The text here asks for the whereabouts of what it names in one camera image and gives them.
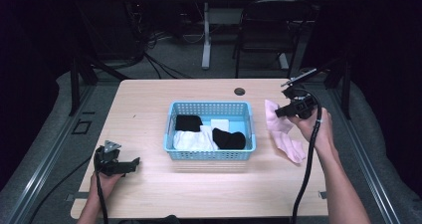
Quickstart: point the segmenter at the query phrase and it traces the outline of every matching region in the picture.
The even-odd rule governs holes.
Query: person's right hand
[[[322,108],[321,111],[321,123],[316,135],[316,152],[319,156],[337,155],[332,135],[331,114],[325,108]],[[288,119],[301,130],[304,138],[310,141],[317,120],[317,110],[313,110],[313,114],[307,119],[297,116],[290,116]]]

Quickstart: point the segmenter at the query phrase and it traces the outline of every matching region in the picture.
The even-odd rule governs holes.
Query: human hand
[[[115,174],[107,176],[103,173],[99,173],[100,183],[102,185],[103,197],[106,200],[111,194],[115,184],[123,176],[123,174]],[[97,189],[97,177],[94,172],[91,176],[90,194],[87,199],[87,203],[81,213],[78,220],[78,224],[94,224],[96,223],[97,215],[101,209],[99,193]]]
[[[290,116],[288,119],[301,130],[304,138],[310,141],[317,120],[317,110],[313,110],[313,114],[308,119],[297,116]],[[331,114],[325,108],[321,109],[321,123],[316,135],[315,148],[319,157],[338,156],[334,147]]]
[[[115,184],[122,176],[123,174],[114,174],[112,176],[107,176],[102,172],[99,173],[100,184],[105,200],[109,197],[112,190],[114,189]],[[91,176],[90,196],[92,195],[98,197],[97,177],[95,173],[93,173],[93,175]]]

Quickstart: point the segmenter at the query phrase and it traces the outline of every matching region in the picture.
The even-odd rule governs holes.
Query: person's left hand
[[[115,184],[122,176],[123,174],[114,174],[112,176],[107,176],[101,172],[99,173],[100,184],[102,186],[103,197],[105,200],[107,200]],[[98,196],[97,177],[95,173],[93,173],[93,175],[91,176],[90,195]]]

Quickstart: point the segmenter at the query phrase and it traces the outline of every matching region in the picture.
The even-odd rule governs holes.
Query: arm
[[[308,119],[289,117],[307,140],[316,123],[317,111]],[[322,123],[316,136],[316,153],[325,176],[329,223],[370,223],[369,217],[356,191],[341,165],[332,135],[329,112],[322,109]]]
[[[107,198],[112,192],[112,189],[114,188],[118,180],[121,178],[122,174],[106,176],[100,173],[99,176],[100,176],[100,183],[102,185],[103,196],[105,200],[107,200]],[[91,176],[90,194],[88,196],[87,203],[85,204],[85,207],[82,210],[81,217],[78,220],[78,223],[79,224],[96,223],[97,215],[99,214],[101,209],[102,207],[100,205],[100,198],[99,198],[98,190],[97,190],[97,178],[96,178],[96,174],[93,173],[93,175]]]

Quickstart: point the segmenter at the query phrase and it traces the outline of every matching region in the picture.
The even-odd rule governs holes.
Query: white fabric
[[[201,125],[201,131],[177,131],[173,138],[173,146],[184,151],[214,151],[218,149],[212,139],[212,127]]]
[[[228,119],[211,119],[211,127],[218,128],[222,131],[229,131],[229,120]]]

